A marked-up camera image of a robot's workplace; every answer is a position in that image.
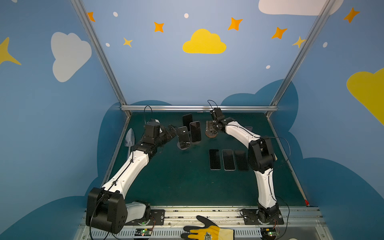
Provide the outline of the round wooden phone stand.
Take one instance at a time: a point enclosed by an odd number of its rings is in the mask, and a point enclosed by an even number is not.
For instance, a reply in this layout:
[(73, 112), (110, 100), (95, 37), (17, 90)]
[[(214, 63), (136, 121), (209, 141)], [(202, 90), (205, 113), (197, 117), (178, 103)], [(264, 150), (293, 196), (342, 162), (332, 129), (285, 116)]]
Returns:
[(218, 132), (217, 130), (215, 130), (214, 128), (214, 123), (213, 121), (206, 121), (206, 131), (205, 131), (205, 135), (210, 138), (210, 139), (213, 139), (213, 138), (216, 138), (217, 135), (218, 135)]

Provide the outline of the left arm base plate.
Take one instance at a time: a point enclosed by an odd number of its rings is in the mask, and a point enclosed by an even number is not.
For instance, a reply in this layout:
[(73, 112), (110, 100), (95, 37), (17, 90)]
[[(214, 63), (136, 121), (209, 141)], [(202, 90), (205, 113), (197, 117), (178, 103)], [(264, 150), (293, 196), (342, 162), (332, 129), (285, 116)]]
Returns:
[(151, 210), (149, 218), (133, 220), (125, 223), (125, 226), (149, 226), (155, 223), (155, 226), (163, 226), (165, 221), (165, 210), (164, 209), (154, 209)]

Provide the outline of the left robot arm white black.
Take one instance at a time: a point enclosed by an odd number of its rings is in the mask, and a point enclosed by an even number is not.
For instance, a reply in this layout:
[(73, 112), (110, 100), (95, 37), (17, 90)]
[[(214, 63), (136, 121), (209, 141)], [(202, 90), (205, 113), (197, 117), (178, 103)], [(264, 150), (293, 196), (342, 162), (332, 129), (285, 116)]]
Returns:
[(165, 127), (157, 120), (146, 123), (141, 140), (132, 147), (124, 165), (101, 188), (89, 192), (86, 225), (90, 230), (99, 229), (116, 235), (126, 224), (146, 225), (150, 222), (150, 204), (141, 201), (126, 204), (125, 197), (158, 148), (176, 136), (177, 130), (172, 125)]

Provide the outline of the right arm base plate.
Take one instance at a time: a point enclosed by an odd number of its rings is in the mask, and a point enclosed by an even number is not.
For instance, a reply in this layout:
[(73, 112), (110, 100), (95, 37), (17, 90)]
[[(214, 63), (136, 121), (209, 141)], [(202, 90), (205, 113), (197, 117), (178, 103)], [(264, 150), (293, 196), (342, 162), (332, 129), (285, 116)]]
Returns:
[(245, 225), (283, 225), (284, 219), (280, 210), (276, 209), (241, 209), (240, 214)]

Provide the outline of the pink phone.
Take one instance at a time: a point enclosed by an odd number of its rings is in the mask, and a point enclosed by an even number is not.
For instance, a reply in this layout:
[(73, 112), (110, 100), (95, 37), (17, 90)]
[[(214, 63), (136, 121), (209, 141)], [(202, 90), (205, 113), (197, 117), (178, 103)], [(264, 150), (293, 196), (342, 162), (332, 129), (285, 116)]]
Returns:
[(190, 131), (191, 131), (191, 143), (198, 144), (202, 140), (201, 123), (199, 121), (191, 122)]

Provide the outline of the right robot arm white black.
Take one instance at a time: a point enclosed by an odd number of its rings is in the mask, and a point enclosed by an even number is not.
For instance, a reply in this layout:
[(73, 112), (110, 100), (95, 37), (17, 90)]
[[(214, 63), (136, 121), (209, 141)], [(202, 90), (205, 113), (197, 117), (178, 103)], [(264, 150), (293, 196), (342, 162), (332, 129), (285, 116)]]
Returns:
[(248, 149), (248, 164), (255, 172), (258, 185), (258, 219), (267, 223), (281, 214), (275, 195), (273, 172), (277, 160), (270, 138), (263, 138), (241, 126), (233, 118), (227, 118), (220, 108), (210, 111), (213, 129), (224, 132)]

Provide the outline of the silver phone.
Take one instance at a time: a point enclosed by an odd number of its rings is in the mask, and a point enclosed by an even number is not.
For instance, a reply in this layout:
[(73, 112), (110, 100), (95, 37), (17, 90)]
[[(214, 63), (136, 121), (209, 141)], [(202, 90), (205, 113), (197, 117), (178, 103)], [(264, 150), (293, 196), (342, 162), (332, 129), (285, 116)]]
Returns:
[(181, 150), (185, 150), (190, 147), (191, 142), (189, 138), (189, 132), (188, 128), (183, 126), (177, 129), (177, 134), (178, 134), (178, 144)]

